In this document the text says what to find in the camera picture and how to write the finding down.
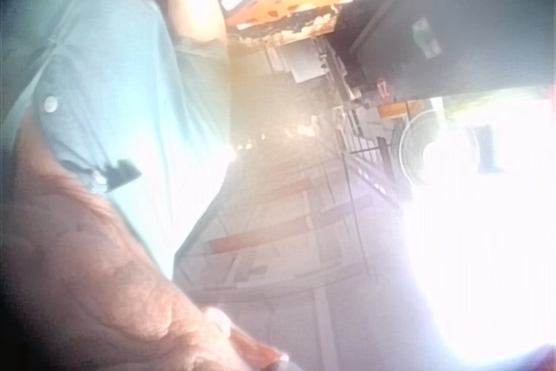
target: skin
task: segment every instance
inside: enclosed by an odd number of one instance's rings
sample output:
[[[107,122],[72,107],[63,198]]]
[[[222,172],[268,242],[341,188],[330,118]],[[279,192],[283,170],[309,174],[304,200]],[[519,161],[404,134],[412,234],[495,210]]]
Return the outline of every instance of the skin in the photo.
[[[217,0],[169,0],[179,36],[225,41]],[[37,346],[63,369],[248,370],[228,337],[166,280],[119,215],[66,171],[26,115],[3,285]]]

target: light blue shirt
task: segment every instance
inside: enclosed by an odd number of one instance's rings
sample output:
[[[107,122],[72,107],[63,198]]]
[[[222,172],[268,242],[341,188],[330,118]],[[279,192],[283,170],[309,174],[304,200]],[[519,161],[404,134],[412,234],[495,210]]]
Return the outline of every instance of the light blue shirt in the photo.
[[[2,23],[3,180],[31,106],[171,278],[228,167],[226,47],[173,39],[148,0],[7,0]]]

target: black panel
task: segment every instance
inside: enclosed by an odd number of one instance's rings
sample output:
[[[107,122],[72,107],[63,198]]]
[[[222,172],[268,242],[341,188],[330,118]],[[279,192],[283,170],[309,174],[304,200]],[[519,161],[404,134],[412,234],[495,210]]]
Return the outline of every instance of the black panel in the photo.
[[[442,50],[431,59],[413,37],[422,17]],[[553,83],[554,0],[398,0],[357,56],[398,101]]]

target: man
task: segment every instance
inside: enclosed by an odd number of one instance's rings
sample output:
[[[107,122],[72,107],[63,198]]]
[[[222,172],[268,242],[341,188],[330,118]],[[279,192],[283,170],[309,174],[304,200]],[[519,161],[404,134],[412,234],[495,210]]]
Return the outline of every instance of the man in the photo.
[[[171,282],[226,173],[229,95],[217,0],[168,6],[167,25],[148,0],[3,5],[3,288],[62,369],[279,359]]]

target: shirt button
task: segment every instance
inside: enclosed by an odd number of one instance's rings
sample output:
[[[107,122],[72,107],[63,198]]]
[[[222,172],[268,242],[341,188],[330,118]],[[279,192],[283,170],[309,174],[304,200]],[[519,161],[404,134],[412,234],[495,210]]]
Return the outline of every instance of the shirt button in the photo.
[[[95,180],[97,184],[106,185],[106,177],[96,170],[93,171],[93,180]]]
[[[58,99],[54,96],[48,96],[44,101],[44,111],[46,113],[54,113],[58,109]]]

